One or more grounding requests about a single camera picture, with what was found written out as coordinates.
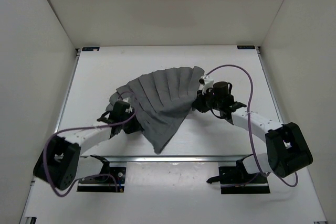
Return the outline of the grey pleated skirt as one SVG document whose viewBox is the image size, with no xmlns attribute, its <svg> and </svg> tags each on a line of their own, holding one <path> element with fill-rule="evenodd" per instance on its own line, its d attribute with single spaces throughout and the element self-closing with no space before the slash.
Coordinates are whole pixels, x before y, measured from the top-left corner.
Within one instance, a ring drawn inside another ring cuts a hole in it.
<svg viewBox="0 0 336 224">
<path fill-rule="evenodd" d="M 143 74 L 117 88 L 106 109 L 111 111 L 118 98 L 128 98 L 136 108 L 142 134 L 159 154 L 189 114 L 203 74 L 198 66 Z"/>
</svg>

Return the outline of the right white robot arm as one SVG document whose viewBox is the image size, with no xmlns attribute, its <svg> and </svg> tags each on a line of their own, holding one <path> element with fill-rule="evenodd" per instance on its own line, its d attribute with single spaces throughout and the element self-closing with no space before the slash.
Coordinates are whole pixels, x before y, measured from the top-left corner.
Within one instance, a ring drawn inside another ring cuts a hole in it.
<svg viewBox="0 0 336 224">
<path fill-rule="evenodd" d="M 270 173 L 283 179 L 312 164 L 313 156 L 297 124 L 281 124 L 248 110 L 247 105 L 234 100 L 229 82 L 204 79 L 199 82 L 201 87 L 193 109 L 201 113 L 218 111 L 218 119 L 247 130 L 250 138 L 256 136 L 266 145 L 266 152 L 237 160 L 230 171 L 208 179 L 209 184 L 237 178 L 242 186 L 255 176 Z"/>
</svg>

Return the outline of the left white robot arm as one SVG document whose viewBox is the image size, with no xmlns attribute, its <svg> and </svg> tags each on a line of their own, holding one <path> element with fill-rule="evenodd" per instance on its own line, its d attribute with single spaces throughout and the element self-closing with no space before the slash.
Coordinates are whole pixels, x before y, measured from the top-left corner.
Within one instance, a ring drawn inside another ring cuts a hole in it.
<svg viewBox="0 0 336 224">
<path fill-rule="evenodd" d="M 82 154 L 122 131 L 127 134 L 141 131 L 136 113 L 128 101 L 118 100 L 94 125 L 54 133 L 42 150 L 33 175 L 47 182 L 59 197 L 66 196 L 75 182 L 85 179 L 114 182 L 117 186 L 106 158 L 97 154 L 83 158 Z"/>
</svg>

